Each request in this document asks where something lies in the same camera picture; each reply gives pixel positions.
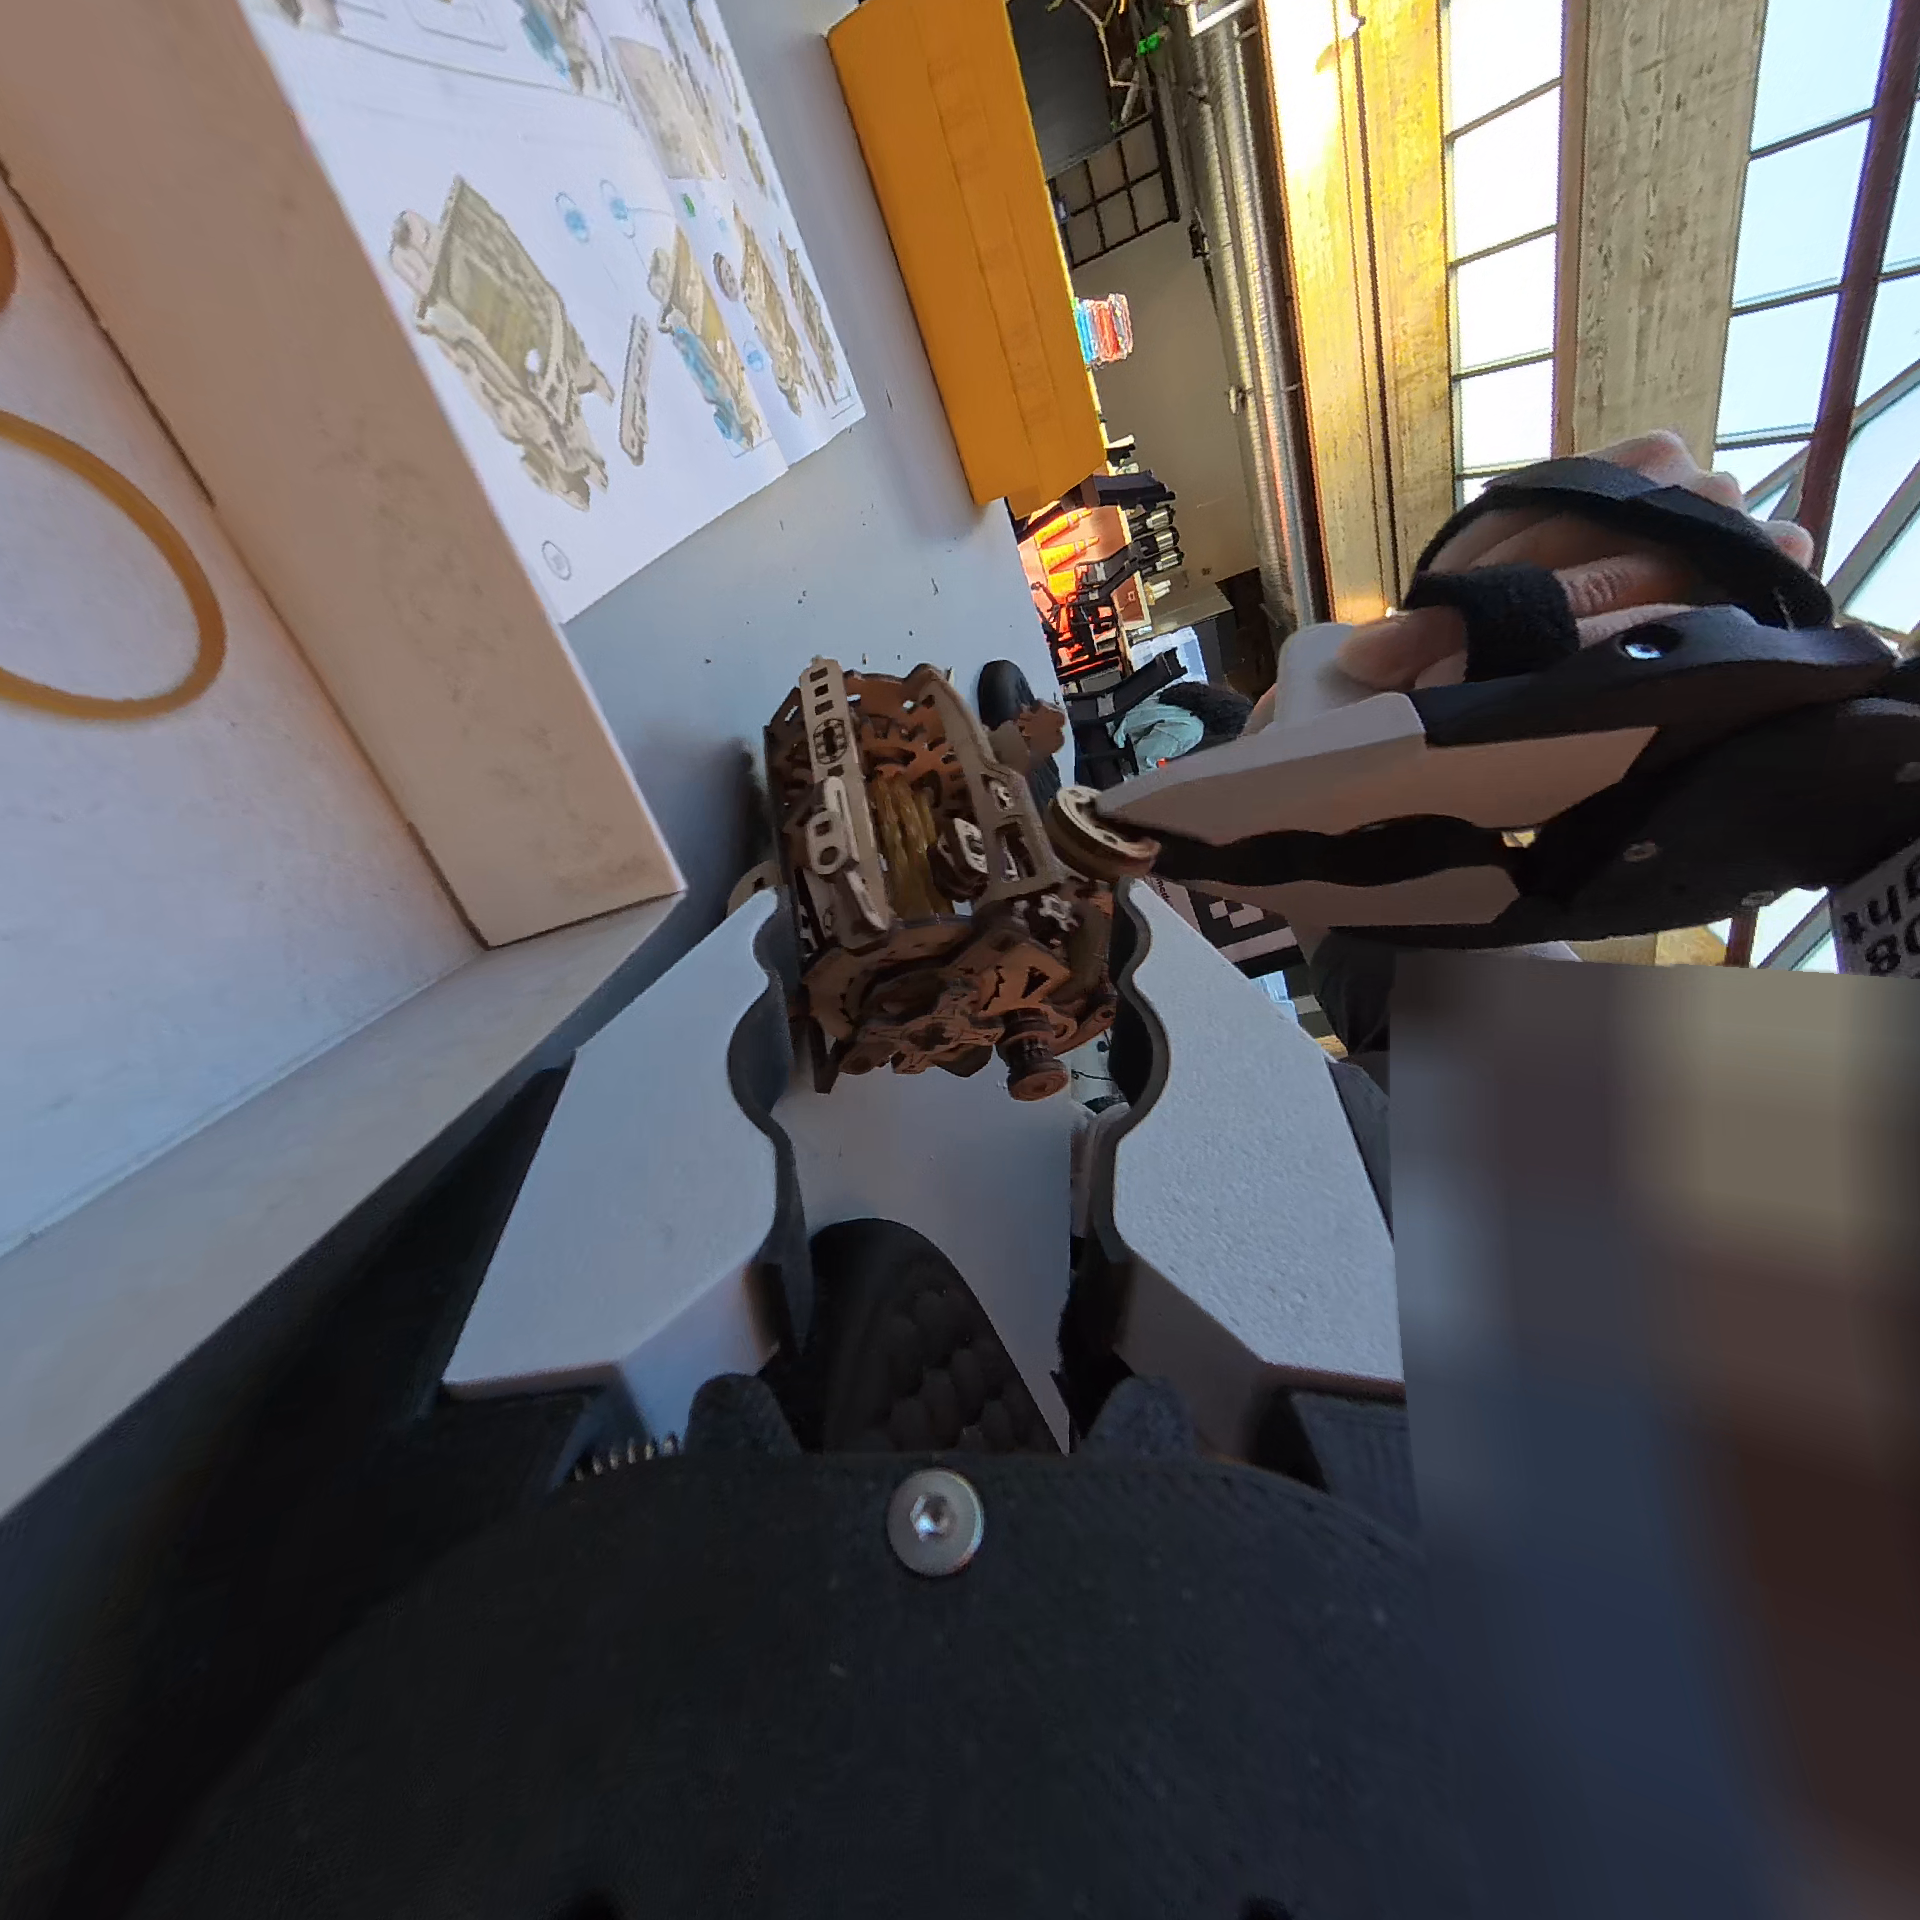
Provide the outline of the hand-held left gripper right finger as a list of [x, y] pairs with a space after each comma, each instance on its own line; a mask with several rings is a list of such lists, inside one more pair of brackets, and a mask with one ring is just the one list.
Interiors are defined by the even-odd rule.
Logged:
[[1118, 911], [1147, 1075], [1091, 1178], [1114, 1344], [1212, 1452], [1251, 1457], [1286, 1388], [1403, 1391], [1394, 1241], [1330, 1056], [1149, 887], [1126, 881]]

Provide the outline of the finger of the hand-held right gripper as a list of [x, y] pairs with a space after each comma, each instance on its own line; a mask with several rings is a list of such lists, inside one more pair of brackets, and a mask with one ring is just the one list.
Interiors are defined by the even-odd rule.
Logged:
[[1482, 927], [1520, 899], [1508, 847], [1170, 847], [1169, 876], [1205, 896], [1320, 928]]
[[1310, 748], [1281, 737], [1162, 767], [1098, 811], [1170, 847], [1508, 847], [1618, 784], [1652, 729], [1435, 748], [1420, 732]]

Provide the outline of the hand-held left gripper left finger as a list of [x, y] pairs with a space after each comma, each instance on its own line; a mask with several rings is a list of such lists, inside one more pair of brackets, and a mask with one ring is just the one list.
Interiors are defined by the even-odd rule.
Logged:
[[774, 1108], [795, 938], [777, 889], [574, 1056], [446, 1369], [457, 1400], [613, 1388], [652, 1439], [809, 1330], [809, 1231]]

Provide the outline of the round wooden wheel part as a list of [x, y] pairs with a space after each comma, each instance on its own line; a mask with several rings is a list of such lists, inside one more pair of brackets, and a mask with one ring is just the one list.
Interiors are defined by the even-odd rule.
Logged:
[[1092, 786], [1067, 784], [1045, 808], [1043, 823], [1059, 858], [1074, 872], [1105, 883], [1144, 878], [1162, 858], [1162, 842], [1130, 832], [1098, 811]]

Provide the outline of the wooden submarine model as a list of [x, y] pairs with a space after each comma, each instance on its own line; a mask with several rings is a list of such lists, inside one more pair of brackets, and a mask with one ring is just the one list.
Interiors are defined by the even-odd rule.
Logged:
[[1118, 996], [1114, 878], [1060, 851], [1030, 783], [1064, 744], [1059, 708], [987, 727], [931, 664], [808, 660], [761, 758], [816, 1090], [989, 1066], [1020, 1103], [1067, 1090]]

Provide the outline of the person's right hand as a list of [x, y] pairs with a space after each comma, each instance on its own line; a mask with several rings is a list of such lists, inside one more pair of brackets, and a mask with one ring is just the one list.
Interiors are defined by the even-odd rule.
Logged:
[[1781, 632], [1835, 612], [1813, 537], [1753, 518], [1661, 431], [1490, 482], [1429, 542], [1398, 611], [1346, 632], [1336, 668], [1371, 690], [1504, 681], [1696, 609]]

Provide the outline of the black honeycomb seat cushion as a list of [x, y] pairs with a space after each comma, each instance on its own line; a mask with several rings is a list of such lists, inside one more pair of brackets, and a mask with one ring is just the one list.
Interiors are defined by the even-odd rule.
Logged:
[[883, 1219], [809, 1243], [814, 1320], [788, 1420], [818, 1454], [1056, 1457], [1059, 1442], [974, 1289]]

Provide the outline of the white cardboard tray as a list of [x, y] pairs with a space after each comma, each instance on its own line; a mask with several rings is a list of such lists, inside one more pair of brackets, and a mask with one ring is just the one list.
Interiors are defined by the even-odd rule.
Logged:
[[[226, 660], [5, 704], [5, 1516], [478, 1114], [682, 873], [243, 4], [5, 4], [5, 411]], [[196, 623], [5, 443], [5, 664]]]

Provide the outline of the yellow plastic bin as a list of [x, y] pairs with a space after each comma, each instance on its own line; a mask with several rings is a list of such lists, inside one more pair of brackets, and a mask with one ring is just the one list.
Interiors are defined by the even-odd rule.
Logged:
[[1002, 3], [869, 3], [827, 49], [974, 503], [1027, 518], [1106, 463]]

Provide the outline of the open instruction booklet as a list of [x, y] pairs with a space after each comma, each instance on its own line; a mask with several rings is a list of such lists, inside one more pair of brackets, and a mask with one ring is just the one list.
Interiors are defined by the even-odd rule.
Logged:
[[861, 418], [721, 4], [246, 14], [555, 619]]

